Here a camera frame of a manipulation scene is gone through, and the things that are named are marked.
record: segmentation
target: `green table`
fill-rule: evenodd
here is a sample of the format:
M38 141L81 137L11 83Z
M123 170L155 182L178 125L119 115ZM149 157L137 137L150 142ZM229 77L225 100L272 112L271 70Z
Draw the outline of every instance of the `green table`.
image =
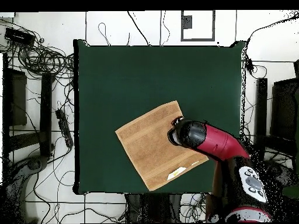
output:
M147 193L115 130L173 100L185 117L206 120L238 137L244 45L108 47L74 40L79 119L74 191ZM209 192L214 163L209 160L155 192Z

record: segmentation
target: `brown towel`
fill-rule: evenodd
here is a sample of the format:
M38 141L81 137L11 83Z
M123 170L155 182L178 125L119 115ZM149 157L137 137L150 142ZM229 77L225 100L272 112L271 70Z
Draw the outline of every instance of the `brown towel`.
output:
M150 191L164 186L208 160L207 156L172 145L167 132L182 116L177 101L163 104L116 131L135 169Z

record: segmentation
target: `floor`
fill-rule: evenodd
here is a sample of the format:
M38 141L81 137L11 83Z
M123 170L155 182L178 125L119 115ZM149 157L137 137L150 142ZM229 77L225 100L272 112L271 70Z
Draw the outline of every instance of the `floor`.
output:
M291 17L294 13L290 10L216 10L215 11L215 41L180 41L180 11L145 11L131 12L133 19L144 33L151 45L158 46L230 46L235 40L247 40L252 32L260 27L267 26L278 20ZM185 11L185 15L193 15L193 28L199 28L199 33L184 33L184 36L193 38L205 38L210 35L211 18L208 13L196 11ZM146 45L144 38L140 35L134 23L129 18L127 12L33 12L16 13L12 19L5 19L17 25L37 32L44 39L44 46L51 46L63 50L67 55L72 54L73 39L84 39L90 45L106 45L109 42L112 46ZM198 23L205 21L206 27ZM5 27L0 26L0 44L4 41ZM285 22L274 25L267 29L256 31L248 46L248 55L255 65L262 65L267 68L268 78L268 98L271 98L271 86L275 81L294 78L294 68L292 62L299 59L298 32L299 20ZM18 59L13 59L14 68L17 68ZM257 67L255 77L265 75L262 67ZM245 109L250 104L255 103L255 78L247 73L246 77L246 97ZM64 102L64 87L68 83L67 79L60 80L53 90L53 108L57 109L61 102ZM40 92L40 83L34 79L27 81L27 99L38 99L36 92ZM74 97L70 94L69 98L74 102ZM35 100L28 100L26 110L33 121L34 126L39 129L39 104ZM67 107L69 128L74 130L74 114L72 107ZM271 100L268 101L267 112L267 131L270 127ZM253 134L253 123L255 108L246 111L245 121ZM58 122L53 113L52 140L56 141L60 136ZM28 121L26 126L18 126L11 129L11 135L32 132L33 127ZM24 149L17 150L10 154L10 159L17 162L25 158L30 152L37 149L38 145L33 145ZM63 138L57 140L55 157L65 154L67 147ZM57 167L55 174L65 185L59 185L58 180L53 174L53 167ZM123 194L90 193L87 195L75 195L72 192L74 183L74 150L63 159L55 161L43 170L39 175L36 192L46 201L52 202L50 212L46 216L44 223L56 224L54 211L59 202L59 220L62 223L100 223L106 218L95 214L96 212L110 216L119 217L125 210L126 200ZM26 210L30 217L38 217L39 222L44 218L48 211L48 205L40 201L32 192L33 185L37 176L34 175L29 180L26 188ZM184 194L182 203L190 202L191 195ZM81 212L76 215L66 214Z

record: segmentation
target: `black power strip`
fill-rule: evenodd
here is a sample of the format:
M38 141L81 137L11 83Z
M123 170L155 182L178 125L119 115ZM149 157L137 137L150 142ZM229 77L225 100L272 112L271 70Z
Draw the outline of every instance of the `black power strip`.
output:
M69 131L68 128L68 121L67 118L65 117L65 114L62 110L57 110L55 111L56 117L59 120L58 125L59 129L61 130L61 133L65 139L65 144L67 145L68 148L73 147L74 142L72 140L71 132Z
M7 27L5 30L4 38L6 40L14 41L18 44L23 44L31 47L34 46L35 41L35 36L29 33L24 33L20 30L11 29L9 27Z

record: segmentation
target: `towel label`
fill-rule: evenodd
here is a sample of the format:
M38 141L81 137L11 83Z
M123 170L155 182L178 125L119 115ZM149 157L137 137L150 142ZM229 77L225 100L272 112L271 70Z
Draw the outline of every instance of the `towel label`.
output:
M171 180L173 179L175 176L177 176L178 174L180 174L182 171L184 171L186 168L185 167L179 167L178 169L176 169L175 171L173 171L172 173L170 173L168 175L167 180Z

